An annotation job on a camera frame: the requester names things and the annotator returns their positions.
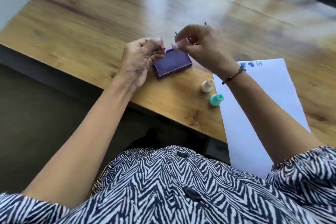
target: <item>forearm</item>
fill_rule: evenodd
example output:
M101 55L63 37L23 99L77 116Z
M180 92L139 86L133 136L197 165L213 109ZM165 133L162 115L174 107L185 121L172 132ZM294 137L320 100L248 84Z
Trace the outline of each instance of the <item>forearm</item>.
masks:
M237 75L227 85L274 163L323 145L248 74Z
M70 208L84 202L131 98L130 81L117 75L69 140L23 192Z

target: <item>black and white patterned shirt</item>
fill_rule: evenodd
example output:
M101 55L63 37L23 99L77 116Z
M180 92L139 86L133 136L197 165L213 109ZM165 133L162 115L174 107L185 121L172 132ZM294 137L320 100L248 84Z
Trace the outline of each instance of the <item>black and white patterned shirt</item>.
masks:
M75 209L0 195L0 223L335 223L336 150L322 146L264 179L169 146L118 155Z

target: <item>person's left arm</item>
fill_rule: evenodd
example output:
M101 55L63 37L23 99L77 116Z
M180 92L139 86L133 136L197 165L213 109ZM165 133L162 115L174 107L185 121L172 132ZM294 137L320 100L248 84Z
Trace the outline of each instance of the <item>person's left arm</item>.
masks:
M118 74L23 195L69 208L86 200L132 94L150 64L164 57L160 44L161 39L142 38L126 45Z

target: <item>purple box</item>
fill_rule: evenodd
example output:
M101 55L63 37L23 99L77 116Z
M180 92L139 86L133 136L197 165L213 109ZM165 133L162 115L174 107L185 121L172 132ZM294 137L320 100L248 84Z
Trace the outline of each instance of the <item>purple box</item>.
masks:
M166 50L166 56L153 63L153 69L156 76L160 79L168 74L180 71L192 66L188 54L184 52L175 52L173 48Z

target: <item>hand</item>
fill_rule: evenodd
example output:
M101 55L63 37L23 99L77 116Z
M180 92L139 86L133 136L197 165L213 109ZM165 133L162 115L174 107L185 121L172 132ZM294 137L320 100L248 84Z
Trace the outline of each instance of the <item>hand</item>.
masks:
M141 38L126 44L119 73L132 80L133 91L141 87L150 65L163 59L166 51L161 48L162 39Z
M239 65L233 59L228 46L225 46L219 33L212 27L188 25L178 33L175 42L185 38L188 41L183 42L189 42L189 44L177 44L177 47L222 80L226 80L239 71Z

